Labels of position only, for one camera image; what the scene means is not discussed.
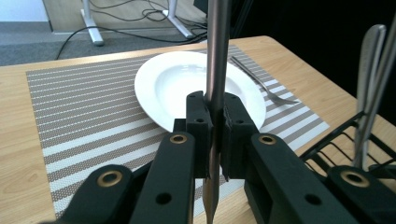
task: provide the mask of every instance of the black cable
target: black cable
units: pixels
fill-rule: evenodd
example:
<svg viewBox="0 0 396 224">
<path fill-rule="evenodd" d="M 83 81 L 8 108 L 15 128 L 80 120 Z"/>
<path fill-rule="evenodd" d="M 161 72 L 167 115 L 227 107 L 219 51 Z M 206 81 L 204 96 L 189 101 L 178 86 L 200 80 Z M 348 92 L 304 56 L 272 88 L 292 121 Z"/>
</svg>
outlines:
<svg viewBox="0 0 396 224">
<path fill-rule="evenodd" d="M 166 7 L 162 6 L 161 4 L 158 4 L 158 3 L 155 3 L 155 2 L 151 2 L 149 0 L 129 0 L 129 1 L 126 1 L 126 2 L 123 2 L 123 3 L 119 3 L 119 4 L 116 4 L 116 5 L 113 5 L 113 6 L 108 6 L 108 7 L 99 7 L 96 4 L 94 4 L 92 2 L 92 0 L 90 0 L 91 5 L 93 5 L 94 7 L 97 7 L 97 8 L 101 8 L 101 9 L 119 7 L 119 6 L 125 5 L 125 4 L 130 3 L 130 2 L 148 2 L 151 6 L 152 6 L 152 4 L 154 4 L 154 5 L 157 5 L 157 6 L 160 6 L 160 7 L 163 7 L 163 8 L 166 9 Z"/>
<path fill-rule="evenodd" d="M 194 25 L 194 26 L 198 26 L 198 27 L 201 27 L 201 28 L 207 28 L 207 23 L 203 23 L 203 22 L 198 22 L 198 21 L 189 21 L 189 20 L 187 20 L 187 19 L 184 19 L 184 18 L 182 18 L 182 17 L 177 17 L 182 23 L 184 23 L 185 25 Z"/>
<path fill-rule="evenodd" d="M 162 18 L 162 19 L 156 20 L 156 19 L 153 19 L 153 18 L 151 18 L 151 17 L 149 16 L 149 15 L 155 14 L 155 13 L 160 13 L 160 14 L 163 16 L 163 18 Z M 151 9 L 151 8 L 149 8 L 149 9 L 144 9 L 144 10 L 142 11 L 142 15 L 145 16 L 145 18 L 148 19 L 148 20 L 150 20 L 150 21 L 164 21 L 164 20 L 166 20 L 166 19 L 168 18 L 167 16 L 163 15 L 163 12 L 162 12 L 162 11 L 157 10 L 157 9 Z"/>
<path fill-rule="evenodd" d="M 120 17 L 114 16 L 114 15 L 108 13 L 108 12 L 96 11 L 96 10 L 93 10 L 93 9 L 91 9 L 91 11 L 92 11 L 92 12 L 95 12 L 95 13 L 105 14 L 105 15 L 107 15 L 107 16 L 109 16 L 109 17 L 118 19 L 118 20 L 120 20 L 120 21 L 141 21 L 141 20 L 143 20 L 143 19 L 145 19 L 145 18 L 147 17 L 147 16 L 144 16 L 144 17 L 142 17 L 142 18 L 137 18 L 137 19 L 124 19 L 124 18 L 120 18 Z"/>
<path fill-rule="evenodd" d="M 71 34 L 69 37 L 67 37 L 67 39 L 64 41 L 64 43 L 62 44 L 61 48 L 58 51 L 58 54 L 55 58 L 55 60 L 58 60 L 59 57 L 61 56 L 62 51 L 64 50 L 64 47 L 66 46 L 67 42 L 76 34 L 78 34 L 81 31 L 84 30 L 88 30 L 88 29 L 93 29 L 93 28 L 97 28 L 97 29 L 102 29 L 102 30 L 107 30 L 107 31 L 112 31 L 114 33 L 118 33 L 118 34 L 122 34 L 122 35 L 131 35 L 131 36 L 135 36 L 135 37 L 139 37 L 139 38 L 145 38 L 145 39 L 149 39 L 149 40 L 154 40 L 154 41 L 160 41 L 160 42 L 167 42 L 167 43 L 175 43 L 175 44 L 191 44 L 191 43 L 195 43 L 200 41 L 201 39 L 205 38 L 207 33 L 203 33 L 200 35 L 195 36 L 193 39 L 189 39 L 189 40 L 163 40 L 163 39 L 157 39 L 157 38 L 153 38 L 153 37 L 148 37 L 148 36 L 142 36 L 142 35 L 133 35 L 133 34 L 129 34 L 129 33 L 125 33 L 122 31 L 118 31 L 118 30 L 114 30 L 114 29 L 109 29 L 106 27 L 101 27 L 101 26 L 87 26 L 84 27 L 82 29 L 79 29 L 77 31 L 75 31 L 73 34 Z"/>
</svg>

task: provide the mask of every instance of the gray floor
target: gray floor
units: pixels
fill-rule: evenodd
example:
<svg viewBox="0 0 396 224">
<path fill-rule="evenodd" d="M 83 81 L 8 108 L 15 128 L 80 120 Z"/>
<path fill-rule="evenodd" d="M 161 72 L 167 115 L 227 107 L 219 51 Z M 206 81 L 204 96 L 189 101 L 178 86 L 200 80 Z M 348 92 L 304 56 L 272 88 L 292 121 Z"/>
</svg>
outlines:
<svg viewBox="0 0 396 224">
<path fill-rule="evenodd" d="M 176 28 L 138 29 L 125 31 L 161 40 L 187 40 Z M 101 55 L 139 49 L 153 49 L 179 45 L 145 38 L 102 32 L 105 45 L 96 47 L 87 32 L 81 32 L 67 43 L 60 59 Z M 47 22 L 0 22 L 0 66 L 38 63 L 55 60 L 70 33 L 55 34 Z"/>
</svg>

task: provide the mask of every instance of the fork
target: fork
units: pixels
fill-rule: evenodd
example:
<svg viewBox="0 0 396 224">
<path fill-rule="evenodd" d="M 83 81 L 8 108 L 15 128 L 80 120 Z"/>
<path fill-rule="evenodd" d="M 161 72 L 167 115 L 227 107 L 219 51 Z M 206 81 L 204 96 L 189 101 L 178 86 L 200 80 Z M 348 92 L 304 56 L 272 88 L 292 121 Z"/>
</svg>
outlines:
<svg viewBox="0 0 396 224">
<path fill-rule="evenodd" d="M 259 82 L 264 90 L 267 92 L 268 98 L 279 105 L 294 105 L 299 103 L 298 101 L 292 101 L 292 100 L 286 100 L 282 99 L 279 96 L 277 96 L 275 93 L 271 92 L 265 85 L 262 83 L 246 66 L 244 66 L 241 62 L 239 62 L 238 59 L 236 59 L 234 56 L 231 56 L 231 61 L 233 61 L 239 68 L 241 68 L 248 76 Z"/>
</svg>

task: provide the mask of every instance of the metal utensil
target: metal utensil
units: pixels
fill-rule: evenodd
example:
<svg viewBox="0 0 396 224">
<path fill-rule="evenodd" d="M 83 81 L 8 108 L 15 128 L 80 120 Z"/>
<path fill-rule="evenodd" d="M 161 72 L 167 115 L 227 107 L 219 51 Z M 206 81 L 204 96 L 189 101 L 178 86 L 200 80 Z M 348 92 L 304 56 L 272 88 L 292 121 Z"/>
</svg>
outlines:
<svg viewBox="0 0 396 224">
<path fill-rule="evenodd" d="M 385 25 L 374 25 L 365 34 L 361 44 L 361 58 L 358 76 L 358 113 L 368 112 L 368 102 L 374 93 L 376 71 L 378 67 L 381 49 L 385 39 Z M 363 116 L 359 120 L 359 126 L 355 132 L 355 166 L 365 167 L 366 154 L 368 151 L 368 139 L 363 138 L 362 126 L 367 118 Z"/>
<path fill-rule="evenodd" d="M 294 105 L 299 103 L 298 101 L 291 101 L 291 100 L 286 100 L 286 99 L 282 99 L 279 96 L 277 96 L 275 93 L 271 92 L 265 85 L 264 83 L 262 83 L 246 66 L 244 66 L 241 62 L 239 62 L 238 59 L 236 59 L 234 56 L 231 57 L 231 61 L 233 61 L 238 67 L 240 67 L 248 76 L 250 76 L 251 78 L 253 78 L 254 80 L 258 81 L 262 87 L 264 88 L 264 90 L 267 92 L 268 94 L 268 98 L 279 105 Z"/>
<path fill-rule="evenodd" d="M 361 127 L 361 136 L 359 141 L 356 142 L 355 158 L 353 165 L 362 169 L 366 169 L 365 157 L 366 151 L 363 151 L 364 143 L 369 139 L 373 124 L 375 121 L 375 115 L 378 111 L 379 104 L 384 94 L 384 90 L 387 86 L 388 79 L 395 64 L 396 59 L 396 15 L 393 17 L 392 25 L 390 26 L 389 35 L 382 51 L 378 70 L 375 74 L 375 84 L 373 92 L 368 97 L 367 105 L 364 107 L 365 116 L 363 120 L 359 122 Z"/>
</svg>

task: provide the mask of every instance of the desk leg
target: desk leg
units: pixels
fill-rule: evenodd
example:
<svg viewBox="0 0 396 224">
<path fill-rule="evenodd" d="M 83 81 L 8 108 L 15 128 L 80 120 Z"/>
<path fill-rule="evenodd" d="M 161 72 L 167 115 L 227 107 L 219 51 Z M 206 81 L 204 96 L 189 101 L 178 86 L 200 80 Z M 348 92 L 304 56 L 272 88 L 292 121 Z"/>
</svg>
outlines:
<svg viewBox="0 0 396 224">
<path fill-rule="evenodd" d="M 96 26 L 95 21 L 93 20 L 93 17 L 91 15 L 91 10 L 90 10 L 90 2 L 88 0 L 83 0 L 84 3 L 84 8 L 81 10 L 82 14 L 82 19 L 85 22 L 85 25 L 87 27 L 89 26 Z M 92 28 L 89 29 L 88 32 L 90 33 L 92 43 L 96 46 L 103 46 L 105 44 L 102 36 L 99 33 L 99 30 L 97 28 Z"/>
<path fill-rule="evenodd" d="M 176 7 L 177 0 L 170 0 L 169 10 L 164 10 L 163 15 L 165 15 L 186 38 L 193 38 L 192 33 L 183 25 L 183 23 L 180 22 L 178 18 L 176 18 Z"/>
</svg>

